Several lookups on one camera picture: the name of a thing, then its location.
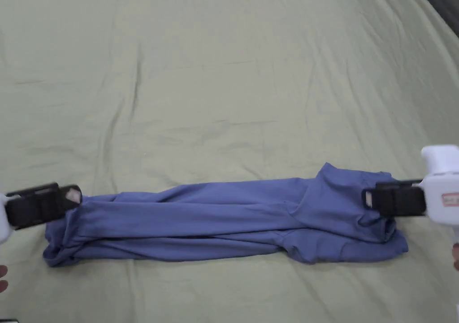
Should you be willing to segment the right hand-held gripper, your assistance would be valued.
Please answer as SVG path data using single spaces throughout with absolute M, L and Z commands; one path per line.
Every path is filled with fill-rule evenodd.
M 362 191 L 365 207 L 382 217 L 419 217 L 451 227 L 459 241 L 459 148 L 456 145 L 423 147 L 427 175 L 421 179 L 378 182 Z

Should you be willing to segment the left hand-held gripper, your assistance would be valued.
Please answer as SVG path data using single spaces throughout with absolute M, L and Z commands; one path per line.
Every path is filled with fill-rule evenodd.
M 0 244 L 14 230 L 34 227 L 64 217 L 68 210 L 82 203 L 82 191 L 78 185 L 59 186 L 47 183 L 13 192 L 0 194 Z

